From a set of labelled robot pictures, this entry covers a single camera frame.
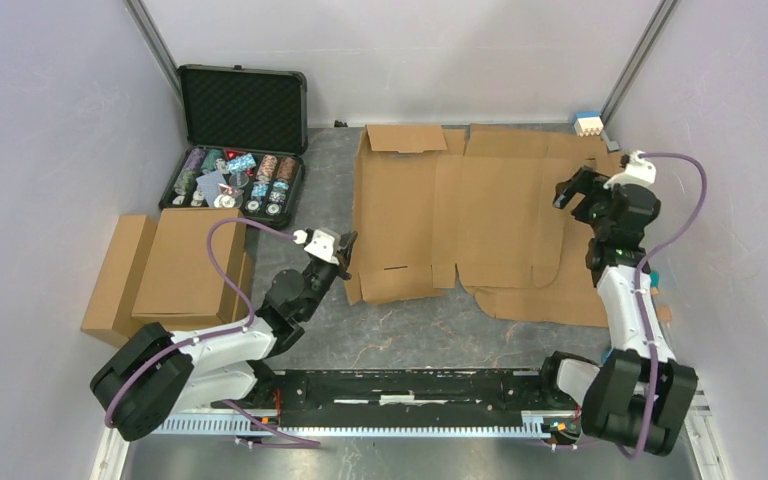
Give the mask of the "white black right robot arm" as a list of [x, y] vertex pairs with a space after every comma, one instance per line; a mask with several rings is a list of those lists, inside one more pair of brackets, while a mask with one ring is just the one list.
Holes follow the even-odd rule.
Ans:
[[677, 362], [661, 331], [651, 295], [651, 275], [641, 242], [659, 215], [661, 202], [647, 187], [617, 184], [583, 166], [556, 186], [554, 207], [575, 195], [575, 220], [593, 236], [585, 265], [607, 315], [611, 351], [602, 364], [554, 352], [537, 382], [551, 408], [574, 401], [581, 429], [613, 443], [625, 455], [672, 452], [698, 386], [691, 367]]

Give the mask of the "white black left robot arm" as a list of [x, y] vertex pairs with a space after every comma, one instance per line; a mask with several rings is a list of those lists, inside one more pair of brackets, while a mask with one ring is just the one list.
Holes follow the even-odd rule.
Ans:
[[251, 318], [187, 331], [169, 331], [157, 322], [141, 327], [90, 381], [106, 426], [134, 441], [192, 408], [240, 399], [250, 407], [266, 405], [274, 381], [265, 360], [303, 336], [304, 323], [336, 279], [350, 279], [357, 238], [355, 231], [296, 231], [307, 266], [280, 271]]

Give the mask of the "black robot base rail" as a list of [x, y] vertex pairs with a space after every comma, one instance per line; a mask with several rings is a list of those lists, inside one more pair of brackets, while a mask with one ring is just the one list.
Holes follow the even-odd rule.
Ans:
[[537, 369], [284, 370], [237, 406], [273, 411], [281, 427], [515, 427], [524, 412], [578, 404]]

